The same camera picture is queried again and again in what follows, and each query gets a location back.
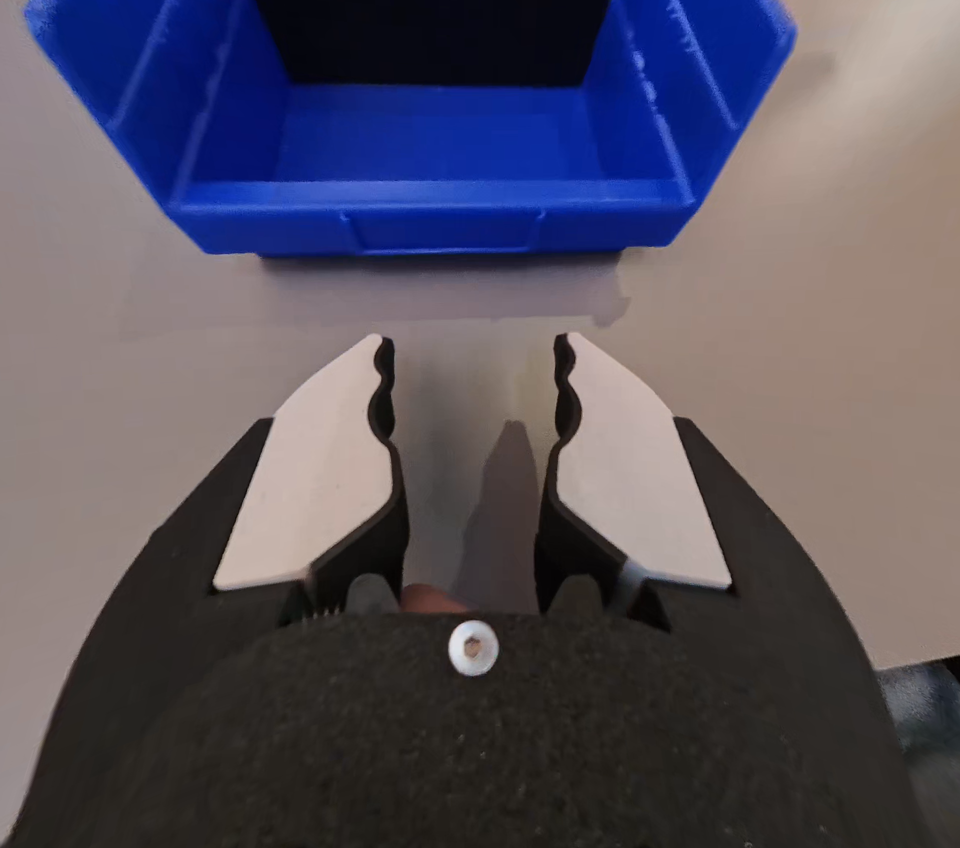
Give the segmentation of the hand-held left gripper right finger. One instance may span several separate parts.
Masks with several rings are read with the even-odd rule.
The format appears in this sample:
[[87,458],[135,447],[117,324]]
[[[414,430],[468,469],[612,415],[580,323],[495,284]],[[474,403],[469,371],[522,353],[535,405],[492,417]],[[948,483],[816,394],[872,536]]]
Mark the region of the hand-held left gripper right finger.
[[534,537],[534,590],[546,615],[571,578],[600,610],[664,630],[651,586],[730,595],[734,578],[666,402],[571,331],[553,346],[556,441]]

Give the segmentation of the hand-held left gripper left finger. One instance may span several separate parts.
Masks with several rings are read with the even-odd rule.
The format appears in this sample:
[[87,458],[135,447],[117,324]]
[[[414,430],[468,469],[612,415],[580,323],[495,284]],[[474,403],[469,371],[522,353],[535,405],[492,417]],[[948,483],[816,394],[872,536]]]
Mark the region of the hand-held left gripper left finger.
[[402,590],[410,539],[392,442],[393,341],[369,334],[308,377],[270,419],[213,575],[218,593],[300,583],[320,612],[356,578]]

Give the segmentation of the blue storage bin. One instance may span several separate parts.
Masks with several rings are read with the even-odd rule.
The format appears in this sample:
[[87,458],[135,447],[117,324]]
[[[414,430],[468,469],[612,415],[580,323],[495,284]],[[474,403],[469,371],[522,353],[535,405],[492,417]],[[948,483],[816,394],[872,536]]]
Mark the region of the blue storage bin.
[[780,0],[611,0],[580,86],[298,85],[254,0],[29,0],[51,64],[209,254],[672,242],[796,40]]

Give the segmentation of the person's blue jeans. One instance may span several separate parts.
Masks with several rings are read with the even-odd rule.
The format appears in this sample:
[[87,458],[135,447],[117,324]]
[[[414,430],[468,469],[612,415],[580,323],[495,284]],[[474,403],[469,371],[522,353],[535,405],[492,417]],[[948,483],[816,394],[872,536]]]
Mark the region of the person's blue jeans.
[[930,790],[957,796],[959,682],[953,660],[880,669],[876,678],[907,769]]

